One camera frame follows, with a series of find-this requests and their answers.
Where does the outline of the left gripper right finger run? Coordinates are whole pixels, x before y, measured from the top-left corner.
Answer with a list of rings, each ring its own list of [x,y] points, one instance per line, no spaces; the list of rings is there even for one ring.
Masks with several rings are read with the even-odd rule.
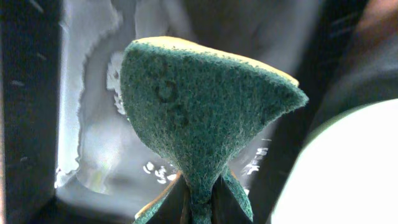
[[[219,177],[211,194],[212,224],[251,224],[224,178]]]

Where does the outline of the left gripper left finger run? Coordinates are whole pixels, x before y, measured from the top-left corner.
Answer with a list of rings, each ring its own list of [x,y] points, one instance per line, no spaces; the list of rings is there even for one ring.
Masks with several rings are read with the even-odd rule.
[[[149,220],[149,224],[191,224],[190,190],[182,175],[180,175],[159,207]]]

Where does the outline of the green yellow sponge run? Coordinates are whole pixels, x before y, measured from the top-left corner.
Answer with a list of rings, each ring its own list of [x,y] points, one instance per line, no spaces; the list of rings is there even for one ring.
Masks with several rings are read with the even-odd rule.
[[[120,86],[138,138],[177,168],[176,179],[184,177],[192,223],[211,223],[211,194],[219,177],[253,221],[229,162],[269,123],[306,105],[298,81],[251,58],[160,36],[127,46]],[[174,182],[137,213],[136,223],[149,223]]]

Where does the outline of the light green plate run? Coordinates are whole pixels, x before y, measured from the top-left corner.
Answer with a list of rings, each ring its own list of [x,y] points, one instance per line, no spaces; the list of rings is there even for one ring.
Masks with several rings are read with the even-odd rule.
[[[397,100],[356,109],[304,147],[270,217],[279,224],[397,224]]]

